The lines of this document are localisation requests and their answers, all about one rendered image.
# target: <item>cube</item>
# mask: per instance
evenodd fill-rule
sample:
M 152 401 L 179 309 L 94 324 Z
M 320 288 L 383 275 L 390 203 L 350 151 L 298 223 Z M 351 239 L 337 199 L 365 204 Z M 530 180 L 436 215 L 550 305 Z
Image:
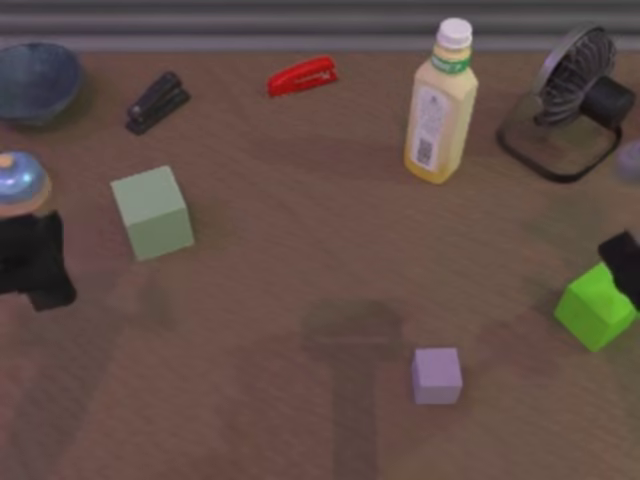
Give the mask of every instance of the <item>cube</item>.
M 597 352 L 633 323 L 636 309 L 618 291 L 607 266 L 599 263 L 569 284 L 555 317 L 588 350 Z
M 418 405 L 451 405 L 462 392 L 462 372 L 456 348 L 419 348 L 411 366 Z
M 116 180 L 111 188 L 137 260 L 194 244 L 189 212 L 171 168 Z

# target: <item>brown table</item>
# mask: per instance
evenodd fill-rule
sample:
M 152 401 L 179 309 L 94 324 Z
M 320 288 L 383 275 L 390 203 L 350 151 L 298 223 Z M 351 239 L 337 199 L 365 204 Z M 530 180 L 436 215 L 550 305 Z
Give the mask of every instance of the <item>brown table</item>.
M 301 58 L 87 55 L 76 111 L 2 131 L 51 171 L 79 300 L 35 315 L 0 298 L 0 478 L 640 478 L 640 330 L 590 354 L 551 315 L 597 244 L 640 221 L 640 190 L 611 164 L 547 183 L 493 141 L 542 57 L 476 56 L 467 153 L 444 187 L 401 161 L 421 56 L 336 55 L 339 84 L 265 98 Z M 636 89 L 638 62 L 618 72 Z M 123 112 L 165 68 L 193 101 L 136 138 Z M 109 182 L 165 164 L 197 246 L 135 264 Z M 365 337 L 400 322 L 399 355 L 301 341 L 358 318 Z M 412 349 L 443 345 L 460 349 L 463 397 L 414 406 Z

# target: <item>red stapler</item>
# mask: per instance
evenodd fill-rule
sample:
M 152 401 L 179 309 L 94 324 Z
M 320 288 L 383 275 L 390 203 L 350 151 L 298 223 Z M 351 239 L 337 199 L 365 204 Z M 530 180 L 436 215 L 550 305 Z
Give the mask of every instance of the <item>red stapler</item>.
M 329 56 L 298 63 L 269 78 L 267 91 L 269 96 L 277 97 L 335 82 L 338 80 L 335 68 Z

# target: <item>green bottle neck label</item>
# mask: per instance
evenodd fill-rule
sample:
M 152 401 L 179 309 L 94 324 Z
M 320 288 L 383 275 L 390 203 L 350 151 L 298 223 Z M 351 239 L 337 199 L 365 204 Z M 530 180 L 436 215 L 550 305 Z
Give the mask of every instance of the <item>green bottle neck label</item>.
M 431 65 L 447 75 L 457 75 L 464 72 L 471 64 L 471 57 L 455 62 L 444 60 L 436 55 L 431 56 Z

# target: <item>dark blue bowl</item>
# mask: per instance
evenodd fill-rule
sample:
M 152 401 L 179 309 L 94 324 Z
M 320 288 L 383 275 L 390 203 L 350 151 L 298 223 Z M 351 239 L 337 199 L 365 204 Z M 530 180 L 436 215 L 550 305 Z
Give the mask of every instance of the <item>dark blue bowl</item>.
M 83 80 L 78 57 L 51 43 L 0 50 L 0 121 L 41 126 L 75 99 Z

